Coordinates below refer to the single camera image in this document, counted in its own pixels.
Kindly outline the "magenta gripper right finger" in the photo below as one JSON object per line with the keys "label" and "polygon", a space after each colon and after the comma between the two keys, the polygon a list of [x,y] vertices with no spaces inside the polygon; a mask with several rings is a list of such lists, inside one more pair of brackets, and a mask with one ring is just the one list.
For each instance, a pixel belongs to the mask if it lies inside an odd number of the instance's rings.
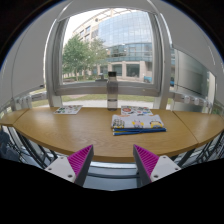
{"label": "magenta gripper right finger", "polygon": [[156,154],[133,145],[133,156],[143,185],[148,185],[180,170],[168,156]]}

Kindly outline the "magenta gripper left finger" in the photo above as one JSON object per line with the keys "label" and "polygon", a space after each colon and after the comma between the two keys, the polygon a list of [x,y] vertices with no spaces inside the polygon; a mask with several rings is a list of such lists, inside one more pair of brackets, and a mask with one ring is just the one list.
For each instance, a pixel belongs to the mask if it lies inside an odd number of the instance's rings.
{"label": "magenta gripper left finger", "polygon": [[68,157],[61,156],[57,158],[46,168],[46,171],[82,186],[85,182],[93,155],[93,146],[89,145]]}

